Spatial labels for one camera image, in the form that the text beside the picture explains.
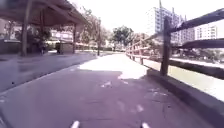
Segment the asphalt road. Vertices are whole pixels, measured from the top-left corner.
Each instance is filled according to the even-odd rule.
[[[144,76],[125,55],[99,57],[27,82],[0,97],[9,128],[211,128],[190,108]]]

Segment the fence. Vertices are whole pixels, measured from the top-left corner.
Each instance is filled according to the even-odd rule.
[[[171,43],[171,33],[178,32],[184,29],[197,27],[203,24],[215,22],[224,19],[224,9],[219,9],[215,12],[203,15],[201,17],[183,22],[180,26],[171,27],[170,22],[171,19],[169,17],[165,17],[164,19],[164,30],[158,32],[154,35],[146,39],[141,39],[137,43],[133,43],[131,46],[127,47],[126,55],[131,59],[140,58],[140,63],[143,64],[144,59],[153,59],[161,62],[160,74],[166,76],[168,73],[169,65],[178,65],[179,62],[171,60],[170,54],[172,51],[177,49],[192,49],[192,48],[224,48],[224,39],[209,39],[209,40],[195,40],[191,42],[185,42],[181,46],[174,46]],[[159,36],[163,37],[163,47],[162,49],[162,58],[160,59],[157,56],[152,57],[150,54],[144,55],[145,50],[149,50],[151,46],[149,46],[146,42],[153,40]],[[195,66],[195,64],[188,64],[185,66],[179,66],[181,68],[185,68],[188,70],[200,72],[209,76],[213,76],[216,78],[224,79],[224,71],[219,67],[204,67],[202,65]]]

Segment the apartment building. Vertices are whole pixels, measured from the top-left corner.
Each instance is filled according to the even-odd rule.
[[[201,25],[195,28],[195,39],[224,38],[224,20]]]
[[[174,8],[172,9],[172,11],[169,11],[168,9],[164,8],[160,1],[159,7],[153,7],[147,12],[147,34],[152,35],[159,31],[162,31],[164,25],[164,18],[166,16],[170,17],[171,25],[173,27],[187,20],[186,16],[185,18],[183,18],[182,16],[177,15],[174,12]],[[183,43],[186,41],[194,40],[194,36],[194,29],[187,29],[180,32],[172,33],[171,41],[175,43]]]

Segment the canal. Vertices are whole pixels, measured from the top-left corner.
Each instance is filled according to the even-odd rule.
[[[144,65],[159,71],[161,64],[151,60],[144,60]],[[217,64],[209,63],[206,65],[218,66]],[[224,80],[175,66],[169,66],[168,75],[224,102]]]

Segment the sidewalk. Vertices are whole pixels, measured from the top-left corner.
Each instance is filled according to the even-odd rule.
[[[95,58],[95,54],[91,52],[25,58],[18,55],[0,55],[0,92],[40,76]]]

